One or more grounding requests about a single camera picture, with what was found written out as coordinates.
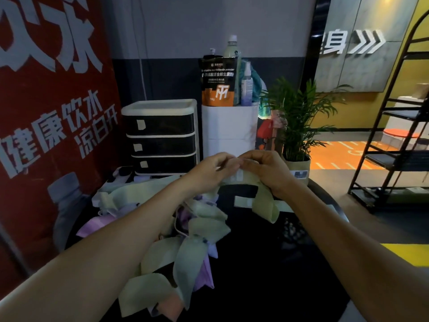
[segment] red poster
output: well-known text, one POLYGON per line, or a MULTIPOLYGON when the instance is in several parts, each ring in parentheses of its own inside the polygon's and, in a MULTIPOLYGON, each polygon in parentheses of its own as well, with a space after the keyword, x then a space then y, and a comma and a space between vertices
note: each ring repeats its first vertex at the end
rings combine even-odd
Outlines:
POLYGON ((0 298, 52 259, 115 155, 99 0, 0 0, 0 298))

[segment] black table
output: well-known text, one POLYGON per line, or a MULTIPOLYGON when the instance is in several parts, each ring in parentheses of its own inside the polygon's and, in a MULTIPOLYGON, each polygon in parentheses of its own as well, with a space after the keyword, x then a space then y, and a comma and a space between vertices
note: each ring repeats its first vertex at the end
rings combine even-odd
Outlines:
MULTIPOLYGON (((324 189, 312 180, 308 187, 345 218, 324 189)), ((256 192, 253 185, 219 190, 217 205, 228 215, 231 233, 217 243, 219 258, 210 258, 215 288, 194 292, 189 311, 184 310, 179 321, 338 321, 350 298, 295 214, 281 212, 271 224, 251 209, 234 207, 234 196, 255 197, 256 192)), ((76 232, 96 214, 97 209, 88 206, 79 216, 68 246, 81 239, 76 232)), ((120 319, 116 300, 102 321, 120 319)), ((164 316, 151 318, 146 309, 124 320, 168 321, 164 316)))

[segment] black and orange package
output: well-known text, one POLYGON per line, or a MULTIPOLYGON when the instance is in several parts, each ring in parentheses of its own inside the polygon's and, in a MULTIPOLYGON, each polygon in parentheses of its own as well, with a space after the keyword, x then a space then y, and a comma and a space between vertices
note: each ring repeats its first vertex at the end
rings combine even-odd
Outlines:
POLYGON ((237 58, 200 59, 202 104, 234 106, 237 58))

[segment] plant pot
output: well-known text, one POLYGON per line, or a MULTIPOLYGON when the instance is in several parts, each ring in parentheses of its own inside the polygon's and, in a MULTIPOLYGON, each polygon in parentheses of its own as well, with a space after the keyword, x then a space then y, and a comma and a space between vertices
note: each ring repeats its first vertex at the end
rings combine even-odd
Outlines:
POLYGON ((286 163, 292 175, 300 182, 308 185, 308 178, 310 176, 310 158, 306 161, 287 161, 282 155, 282 159, 286 163))

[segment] left hand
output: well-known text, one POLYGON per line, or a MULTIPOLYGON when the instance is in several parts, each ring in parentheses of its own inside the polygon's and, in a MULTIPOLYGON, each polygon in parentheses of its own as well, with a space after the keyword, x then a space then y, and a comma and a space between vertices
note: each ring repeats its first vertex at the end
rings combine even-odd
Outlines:
POLYGON ((217 187, 224 178, 235 174, 242 162, 241 158, 220 152, 204 159, 178 182, 183 184, 187 197, 206 193, 217 187))

